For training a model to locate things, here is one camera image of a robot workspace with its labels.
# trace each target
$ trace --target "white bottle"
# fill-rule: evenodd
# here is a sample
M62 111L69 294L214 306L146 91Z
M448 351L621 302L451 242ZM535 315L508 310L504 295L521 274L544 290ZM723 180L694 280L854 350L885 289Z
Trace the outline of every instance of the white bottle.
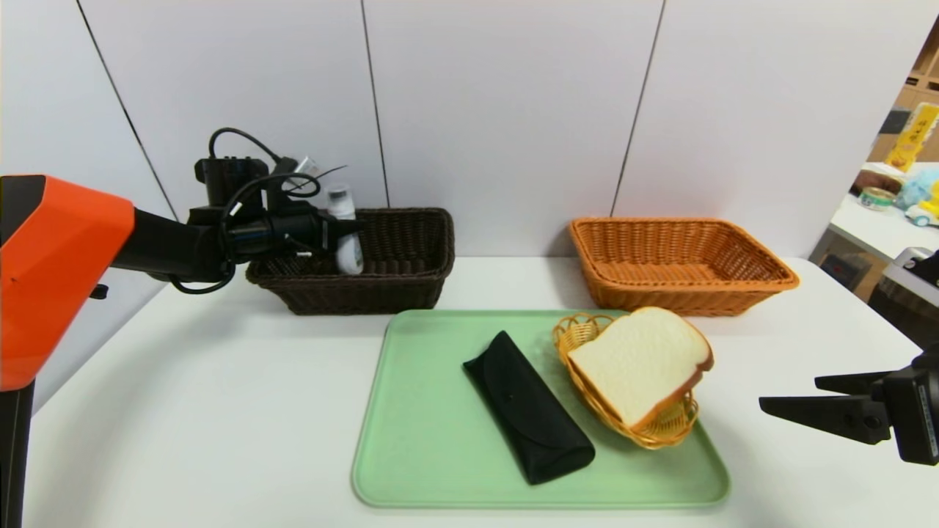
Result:
M330 199L329 213L339 220L355 220L355 205L352 203L352 191L348 185L339 183L326 189ZM346 275L358 275L362 272L362 247L359 235L353 234L339 239L336 250L336 266Z

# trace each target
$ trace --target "plastic tray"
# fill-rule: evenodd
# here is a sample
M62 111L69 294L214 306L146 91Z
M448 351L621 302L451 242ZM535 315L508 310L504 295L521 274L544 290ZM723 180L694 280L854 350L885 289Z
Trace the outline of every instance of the plastic tray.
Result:
M352 468L359 497L411 508L677 508L723 500L730 477L700 423L681 445L649 451L577 399L551 343L554 325L574 313L415 310L392 319ZM462 366L500 330L590 437L596 458L587 468L538 486L525 482Z

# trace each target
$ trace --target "brown wicker basket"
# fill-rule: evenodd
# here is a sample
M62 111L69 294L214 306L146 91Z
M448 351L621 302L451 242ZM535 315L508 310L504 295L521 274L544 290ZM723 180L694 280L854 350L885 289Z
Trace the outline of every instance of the brown wicker basket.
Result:
M742 228L703 218L582 218L570 225L591 296L602 308L659 306L735 316L799 285Z
M396 314L433 308L454 266L454 221L443 209L357 210L364 270L343 275L333 255L252 262L248 280L301 316Z
M621 422L616 413L608 409L603 398L596 393L586 378L580 376L574 362L568 357L572 350L596 339L611 322L613 318L610 316L576 314L558 321L558 325L551 333L554 347L558 350L561 362L567 367L567 373L577 388L580 398L605 426L632 440L636 445L646 449L661 449L678 445L691 433L691 429L698 420L698 402L695 401L691 391L685 393L681 400L660 412L645 427L633 429Z

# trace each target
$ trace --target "table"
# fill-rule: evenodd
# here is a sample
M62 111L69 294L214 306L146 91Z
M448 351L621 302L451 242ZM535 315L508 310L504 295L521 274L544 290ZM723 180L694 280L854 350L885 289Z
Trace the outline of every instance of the table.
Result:
M939 249L939 229L916 227L897 208L891 207L884 211L866 209L857 203L856 196L850 194L841 200L828 230L809 260L819 262L836 235L887 262L908 247Z
M390 317L299 318L239 278L165 288L33 422L25 526L929 526L939 470L763 414L825 374L895 369L919 350L801 259L802 286L737 318L694 318L716 366L696 389L732 478L701 510L377 510L350 469ZM577 261L458 258L439 308L592 306Z

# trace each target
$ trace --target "black cable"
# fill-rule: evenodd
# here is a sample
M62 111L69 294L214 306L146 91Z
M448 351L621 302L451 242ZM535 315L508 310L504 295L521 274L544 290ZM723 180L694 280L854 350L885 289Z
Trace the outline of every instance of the black cable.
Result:
M266 181L272 181L274 179L288 179L288 178L306 179L307 183L313 182L313 184L316 185L316 192L317 193L319 192L319 189L320 189L319 182L316 181L316 179L313 178L312 176L301 173L301 172L276 173L276 174L271 174L271 175L264 176L258 179L252 179L251 181L245 183L244 185L239 187L237 191L235 191L232 194L231 198L228 199L228 202L225 204L224 209L222 209L222 218L221 220L219 220L219 244L222 245L222 251L224 252L225 262L228 265L228 273L225 275L225 278L222 279L222 282L216 283L210 287L204 287L202 289L195 289L195 288L183 286L182 283L179 281L178 277L174 275L170 275L170 284L172 284L173 287L175 287L179 291L183 293L188 293L191 295L211 293L213 291L218 291L219 289L222 289L223 287L227 286L228 283L230 283L232 279L235 278L235 267L236 267L235 252L233 250L231 235L228 233L228 219L232 215L231 211L235 208L235 205L240 201L241 197L244 194L246 194L248 191L252 190L252 188L257 187L258 185Z
M274 160L275 163L279 163L279 162L281 161L281 157L280 157L280 156L278 156L277 154L274 154L274 151L273 151L273 150L271 150L270 148L268 148L267 145L265 145L265 144L261 143L260 141L258 141L258 139L257 139L256 137L250 135L249 133L247 133L247 132L245 132L245 131L240 131L240 130L234 129L234 128L232 128L232 127L220 128L219 130L213 132L212 135L209 137L209 139L208 139L208 156L209 156L209 158L215 158L215 140L218 139L218 137L219 137L220 135L222 135L222 134L224 134L224 133L226 133L226 132L236 133L237 135L240 135L241 137L243 137L243 138L247 139L248 141L254 143L254 144L257 145L261 150L264 150L265 152L267 152L268 155L270 156L270 158L271 158L272 160Z
M344 169L344 168L346 168L346 167L348 167L348 165L339 165L338 167L333 167L332 169L330 169L330 170L328 170L328 171L326 171L326 172L323 172L323 173L320 173L320 174L316 175L316 177L313 178L313 183L316 184L316 190L315 190L315 191L312 191L312 192L310 192L310 193L295 193L295 192L294 192L294 191L296 191L297 189L302 189L303 187L306 187L306 184L307 184L307 183L310 183L310 181L307 181L306 183L301 183L300 185L294 185L292 188L287 189L286 193L287 193L288 196L292 196L292 197L294 197L294 198L312 198L313 196L316 196L317 194L319 194L319 191L320 191L321 187L319 186L319 181L318 181L318 180L319 180L320 178L323 178L324 176L328 175L330 172L335 172L335 171L337 171L337 170L339 170L339 169Z
M316 179L312 176L301 172L282 172L267 175L258 179L252 179L251 181L239 187L239 189L232 194L232 197L228 199L228 203L226 203L224 209L222 209L222 219L219 221L219 237L220 243L222 244L222 249L225 251L225 256L228 258L229 262L234 262L235 260L235 255L232 251L231 237L228 234L228 218L231 216L231 211L235 208L235 204L239 203L241 196L246 194L253 187L257 187L266 181L288 178L300 178L312 181L313 184L316 185L316 191L319 192L319 182L316 181Z
M228 274L225 276L224 279L222 279L222 282L213 284L210 287L204 287L202 289L195 289L195 288L183 286L182 283L179 282L179 278L176 277L175 275L170 275L170 284L172 284L173 287L175 287L179 291L183 293L188 293L190 295L201 295L203 293L211 293L213 291L218 291L222 289L223 287L228 286L228 283L232 282L232 279L235 278L235 266L229 263L228 270L229 270Z

